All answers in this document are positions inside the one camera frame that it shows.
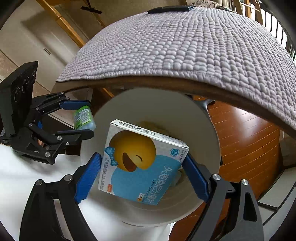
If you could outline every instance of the bottle label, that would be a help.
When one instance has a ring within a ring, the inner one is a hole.
[[[75,112],[74,128],[79,129],[82,125],[91,121],[90,110],[88,106],[83,106]]]

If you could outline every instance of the cardboard box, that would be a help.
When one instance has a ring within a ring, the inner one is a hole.
[[[183,141],[114,120],[109,127],[98,189],[156,205],[188,151]]]

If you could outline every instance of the white bowl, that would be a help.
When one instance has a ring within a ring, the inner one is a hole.
[[[198,163],[206,165],[211,173],[218,173],[219,139],[207,113],[184,94],[149,88],[125,91],[95,114],[94,137],[84,140],[81,145],[82,164],[86,164],[94,152],[103,156],[109,125],[115,119],[135,125],[148,121],[164,127],[189,146],[189,152]],[[186,176],[177,186],[167,190],[158,205],[133,202],[100,191],[98,177],[88,198],[123,222],[144,227],[176,222],[203,202],[197,198]]]

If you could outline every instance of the blue gripper pad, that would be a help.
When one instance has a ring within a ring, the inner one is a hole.
[[[38,122],[38,128],[39,129],[42,129],[43,128],[41,121]]]
[[[85,105],[90,106],[91,103],[88,100],[65,100],[64,102],[60,103],[59,106],[64,110],[78,110]]]
[[[99,153],[92,156],[90,163],[88,163],[83,175],[76,184],[76,194],[74,200],[80,203],[84,200],[96,179],[100,169],[101,169],[102,157]]]
[[[203,175],[191,160],[189,155],[187,155],[182,163],[182,167],[191,182],[195,193],[199,199],[208,202],[210,194],[208,191],[208,183],[205,181]]]

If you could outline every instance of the white table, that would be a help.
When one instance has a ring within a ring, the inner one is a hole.
[[[81,165],[79,156],[58,155],[54,165],[19,157],[11,147],[0,145],[0,221],[16,240],[19,240],[22,215],[32,187],[37,179],[45,182],[60,180],[73,174]],[[73,240],[59,203],[55,202],[58,219],[65,238]],[[167,241],[172,226],[137,227],[115,219],[103,206],[92,199],[79,205],[92,232],[100,241]]]

